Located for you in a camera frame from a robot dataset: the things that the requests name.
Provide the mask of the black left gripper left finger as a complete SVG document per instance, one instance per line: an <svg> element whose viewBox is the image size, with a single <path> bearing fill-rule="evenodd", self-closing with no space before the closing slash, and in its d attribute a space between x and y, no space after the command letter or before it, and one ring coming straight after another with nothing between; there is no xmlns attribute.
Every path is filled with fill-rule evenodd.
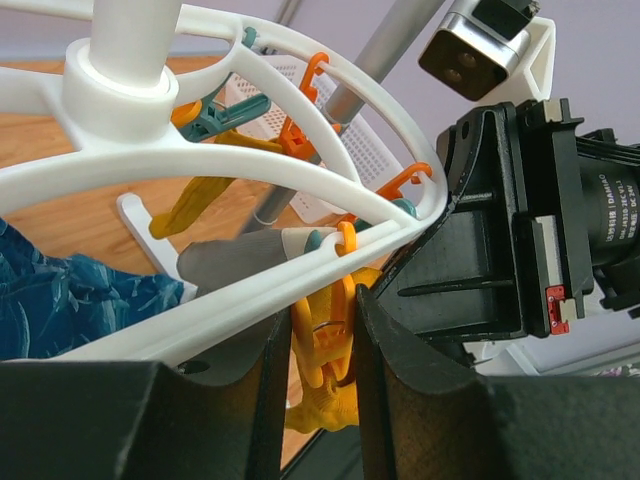
<svg viewBox="0 0 640 480"><path fill-rule="evenodd" d="M280 311L180 371L160 361L1 366L5 479L275 479L291 319Z"/></svg>

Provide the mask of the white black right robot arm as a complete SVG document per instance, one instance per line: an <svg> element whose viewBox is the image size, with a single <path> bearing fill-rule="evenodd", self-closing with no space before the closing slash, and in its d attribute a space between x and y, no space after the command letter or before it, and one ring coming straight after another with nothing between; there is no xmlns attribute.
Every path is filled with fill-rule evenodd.
<svg viewBox="0 0 640 480"><path fill-rule="evenodd" d="M639 149L581 135L567 99L477 107L442 132L449 200L373 293L435 342L564 334L603 292L639 313Z"/></svg>

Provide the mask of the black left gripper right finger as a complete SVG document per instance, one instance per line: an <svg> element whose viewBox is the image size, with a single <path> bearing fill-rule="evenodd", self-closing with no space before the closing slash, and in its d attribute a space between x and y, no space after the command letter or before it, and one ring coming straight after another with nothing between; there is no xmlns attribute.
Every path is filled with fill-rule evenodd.
<svg viewBox="0 0 640 480"><path fill-rule="evenodd" d="M368 479L635 479L639 383L486 377L394 320L365 286L354 333Z"/></svg>

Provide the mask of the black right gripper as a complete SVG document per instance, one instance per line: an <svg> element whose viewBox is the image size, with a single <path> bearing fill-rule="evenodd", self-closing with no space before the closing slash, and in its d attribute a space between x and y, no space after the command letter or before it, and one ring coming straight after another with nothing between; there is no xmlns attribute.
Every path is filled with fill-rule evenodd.
<svg viewBox="0 0 640 480"><path fill-rule="evenodd" d="M585 315L594 278L576 142L565 98L470 110L437 153L449 201L394 253L373 293L435 342L549 336Z"/></svg>

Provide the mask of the white round clip hanger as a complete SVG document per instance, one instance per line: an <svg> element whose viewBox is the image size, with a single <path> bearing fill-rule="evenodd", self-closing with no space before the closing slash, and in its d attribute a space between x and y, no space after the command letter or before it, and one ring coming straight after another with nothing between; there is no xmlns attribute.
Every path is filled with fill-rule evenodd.
<svg viewBox="0 0 640 480"><path fill-rule="evenodd" d="M415 215L365 188L341 139L292 83L242 42L309 59L322 45L255 17L179 1L11 1L11 10L85 20L89 38L71 43L62 74L5 68L5 113L54 117L73 145L69 154L4 168L1 210L10 213L68 194L163 177L225 176L308 193L369 223L352 253L339 256L338 234L314 252L241 280L65 354L68 361L185 361L294 301L416 239L442 215L447 179L429 140L375 80L337 53L327 72L394 129L412 156L426 161ZM303 130L321 166L243 147L194 144L170 122L237 73L279 105Z"/></svg>

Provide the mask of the yellow sock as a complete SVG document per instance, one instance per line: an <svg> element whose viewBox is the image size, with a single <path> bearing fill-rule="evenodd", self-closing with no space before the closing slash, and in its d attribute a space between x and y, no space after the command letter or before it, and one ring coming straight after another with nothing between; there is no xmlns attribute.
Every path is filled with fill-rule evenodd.
<svg viewBox="0 0 640 480"><path fill-rule="evenodd" d="M236 129L217 135L213 143L247 147L272 153L283 152L283 147L276 139L256 139L243 135ZM198 176L192 178L168 212L152 217L149 225L152 237L164 239L184 232L234 181L235 178L231 177Z"/></svg>
<svg viewBox="0 0 640 480"><path fill-rule="evenodd" d="M302 399L287 409L287 429L335 432L359 424L352 354L356 286L370 287L380 275L377 269L361 268L292 306L292 348Z"/></svg>

